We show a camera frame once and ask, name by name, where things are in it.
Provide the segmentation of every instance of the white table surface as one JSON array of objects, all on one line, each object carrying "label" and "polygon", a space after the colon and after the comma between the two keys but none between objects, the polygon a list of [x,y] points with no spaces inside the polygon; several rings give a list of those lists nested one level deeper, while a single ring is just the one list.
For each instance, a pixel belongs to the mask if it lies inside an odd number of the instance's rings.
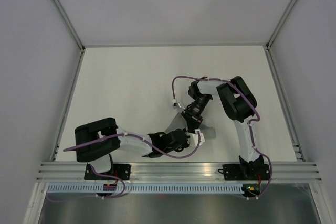
[{"label": "white table surface", "polygon": [[[272,161],[296,161],[277,92],[262,46],[186,46],[87,48],[81,65],[57,161],[75,161],[75,128],[113,117],[120,127],[139,134],[164,131],[175,117],[171,81],[177,75],[230,79],[242,76],[257,99],[261,121],[255,124],[258,148]],[[176,97],[184,105],[191,80],[175,82]],[[216,139],[206,141],[186,159],[139,157],[116,150],[120,162],[230,162],[238,161],[239,143],[233,122],[218,97],[202,116],[216,129]],[[191,151],[186,148],[181,153]]]}]

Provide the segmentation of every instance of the metal frame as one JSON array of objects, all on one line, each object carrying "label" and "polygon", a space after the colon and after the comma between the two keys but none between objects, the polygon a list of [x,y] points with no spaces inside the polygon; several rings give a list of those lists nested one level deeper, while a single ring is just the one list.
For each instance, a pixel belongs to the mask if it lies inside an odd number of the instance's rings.
[{"label": "metal frame", "polygon": [[90,48],[107,48],[107,47],[194,47],[194,46],[263,46],[264,42],[252,43],[169,43],[169,44],[117,44],[117,45],[86,45]]},{"label": "metal frame", "polygon": [[68,28],[72,38],[74,39],[74,41],[76,42],[79,50],[83,51],[85,49],[85,46],[83,45],[83,43],[81,42],[75,28],[73,27],[69,16],[67,15],[66,11],[64,10],[61,2],[59,0],[51,0],[52,3],[55,5],[60,17],[62,18],[62,20],[64,21],[66,27]]},{"label": "metal frame", "polygon": [[[116,162],[130,164],[130,181],[136,183],[221,183],[224,176],[218,172],[224,164],[238,162]],[[37,182],[90,183],[84,180],[86,164],[77,162],[43,162],[37,174]],[[321,177],[314,162],[273,162],[274,184],[321,183]],[[249,184],[247,181],[236,183]]]},{"label": "metal frame", "polygon": [[269,38],[269,40],[267,42],[267,47],[270,47],[270,46],[273,45],[275,39],[277,38],[279,32],[281,31],[284,23],[286,22],[287,18],[289,17],[290,13],[292,12],[292,10],[293,10],[297,1],[298,0],[290,0],[289,3],[287,4],[285,11],[283,12],[276,28],[274,29],[271,37]]},{"label": "metal frame", "polygon": [[61,119],[59,121],[59,124],[57,126],[57,134],[56,134],[55,140],[54,140],[54,149],[53,149],[53,151],[51,153],[51,156],[50,156],[50,160],[52,160],[52,161],[56,160],[56,155],[57,155],[57,152],[58,152],[59,143],[60,143],[61,138],[62,138],[65,122],[67,120],[67,116],[68,116],[71,101],[72,101],[72,97],[74,96],[73,94],[75,92],[75,87],[76,87],[76,83],[77,83],[77,80],[78,80],[80,67],[82,66],[84,54],[85,54],[85,49],[80,52],[80,56],[78,57],[78,63],[77,63],[76,71],[71,78],[72,83],[71,83],[70,89],[68,91],[67,100],[65,102],[65,105],[64,105],[64,108],[63,108],[63,111],[62,111],[62,117],[61,117]]},{"label": "metal frame", "polygon": [[[81,63],[85,53],[85,46],[81,42],[75,28],[73,27],[67,13],[65,12],[59,0],[51,0],[60,17],[67,26],[72,38],[80,49],[78,65],[74,74],[71,88],[68,93],[67,101],[64,106],[63,116],[58,125],[58,134],[55,138],[55,149],[51,154],[50,160],[54,160],[57,154],[58,144],[62,136],[66,117],[71,105],[71,99],[74,94],[76,82],[78,79]],[[284,23],[290,15],[297,0],[290,0],[285,11],[283,12],[276,28],[274,29],[270,39],[264,44],[265,54],[268,60],[269,68],[276,86],[282,111],[285,116],[288,131],[290,133],[293,148],[296,152],[298,161],[305,161],[298,141],[298,134],[291,114],[290,106],[287,101],[286,93],[281,84],[278,70],[271,53],[271,45],[274,43],[277,35],[281,31]],[[145,45],[126,45],[130,46],[145,46]],[[173,46],[173,45],[146,45],[146,46]],[[226,185],[223,176],[218,173],[218,169],[224,163],[130,163],[132,165],[132,174],[130,180],[139,185],[147,185],[148,183],[193,183],[200,185]],[[293,183],[308,183],[312,192],[312,200],[315,202],[317,212],[320,216],[321,223],[335,223],[332,218],[332,210],[329,207],[326,195],[323,193],[323,185],[318,168],[313,162],[274,162],[273,164],[273,179],[274,184],[293,184]],[[28,210],[25,216],[24,223],[37,223],[41,209],[43,206],[46,191],[50,183],[70,183],[74,185],[86,184],[83,180],[85,172],[85,164],[76,162],[43,162],[39,169],[36,179],[36,185],[29,202]]]}]

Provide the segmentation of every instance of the white wall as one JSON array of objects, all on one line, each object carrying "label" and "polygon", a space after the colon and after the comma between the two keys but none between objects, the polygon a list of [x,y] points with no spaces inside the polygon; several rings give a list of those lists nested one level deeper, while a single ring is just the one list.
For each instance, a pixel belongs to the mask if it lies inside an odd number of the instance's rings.
[{"label": "white wall", "polygon": [[336,0],[299,0],[273,50],[304,154],[336,209]]},{"label": "white wall", "polygon": [[92,45],[264,43],[290,0],[60,0]]},{"label": "white wall", "polygon": [[79,50],[50,0],[0,0],[0,222],[21,223]]}]

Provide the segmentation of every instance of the black mounting bracket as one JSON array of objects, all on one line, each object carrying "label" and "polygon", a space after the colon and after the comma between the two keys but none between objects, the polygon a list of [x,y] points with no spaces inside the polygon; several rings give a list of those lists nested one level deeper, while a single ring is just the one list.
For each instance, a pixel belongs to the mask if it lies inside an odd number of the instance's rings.
[{"label": "black mounting bracket", "polygon": [[224,164],[223,169],[218,172],[224,175],[225,181],[259,181],[269,180],[270,170],[268,164],[264,163],[263,156],[254,161],[246,162],[239,157],[240,164]]},{"label": "black mounting bracket", "polygon": [[[129,181],[131,176],[131,165],[128,164],[113,164],[111,171],[101,173],[102,175],[116,176],[123,181]],[[91,165],[87,164],[85,168],[84,180],[110,180],[115,181],[113,178],[106,178],[93,173]]]},{"label": "black mounting bracket", "polygon": [[[257,100],[246,85],[245,81],[240,76],[232,78],[230,83],[234,85],[253,105],[257,106]],[[236,96],[237,92],[229,84],[223,83],[217,87],[218,96],[222,102],[226,115],[231,120],[238,120],[241,123],[251,115],[254,115],[253,110],[245,102],[242,96]]]}]

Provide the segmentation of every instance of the enclosure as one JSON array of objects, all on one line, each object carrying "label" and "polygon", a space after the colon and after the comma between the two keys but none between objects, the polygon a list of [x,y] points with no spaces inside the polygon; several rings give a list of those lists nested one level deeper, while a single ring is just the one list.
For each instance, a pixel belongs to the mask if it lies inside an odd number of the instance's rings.
[{"label": "enclosure", "polygon": [[[334,223],[335,0],[0,3],[3,223]],[[242,77],[270,179],[227,179],[241,139],[213,97],[202,117],[216,136],[185,159],[113,151],[125,195],[96,197],[109,181],[64,152],[75,129],[109,117],[142,136],[176,129],[173,99],[193,102],[191,80],[173,97],[176,76]],[[256,185],[264,194],[240,198]]]}]

